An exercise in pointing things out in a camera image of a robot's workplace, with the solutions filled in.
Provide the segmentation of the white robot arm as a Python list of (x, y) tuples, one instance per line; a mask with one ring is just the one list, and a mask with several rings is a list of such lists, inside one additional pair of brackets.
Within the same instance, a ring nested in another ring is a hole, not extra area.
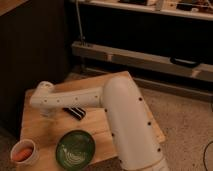
[(53, 90), (52, 83), (41, 82), (30, 104), (43, 110), (44, 116), (49, 116), (53, 108), (102, 107), (124, 170), (169, 171), (142, 94), (131, 78), (115, 76), (103, 86), (61, 93)]

